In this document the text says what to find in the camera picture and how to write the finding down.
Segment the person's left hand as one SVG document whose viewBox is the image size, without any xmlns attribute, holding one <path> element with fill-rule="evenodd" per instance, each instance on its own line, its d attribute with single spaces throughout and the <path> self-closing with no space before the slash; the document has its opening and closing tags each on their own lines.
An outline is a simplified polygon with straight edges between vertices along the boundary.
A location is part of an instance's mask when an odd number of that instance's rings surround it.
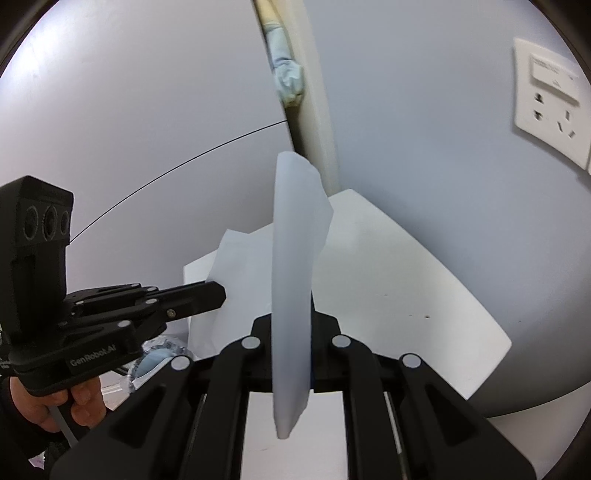
<svg viewBox="0 0 591 480">
<path fill-rule="evenodd" d="M 64 405 L 69 398 L 74 401 L 70 414 L 78 425 L 94 428 L 106 415 L 98 377 L 78 384 L 68 392 L 60 391 L 45 397 L 32 396 L 18 378 L 12 377 L 9 391 L 16 409 L 26 420 L 52 433 L 57 432 L 59 427 L 49 408 Z"/>
</svg>

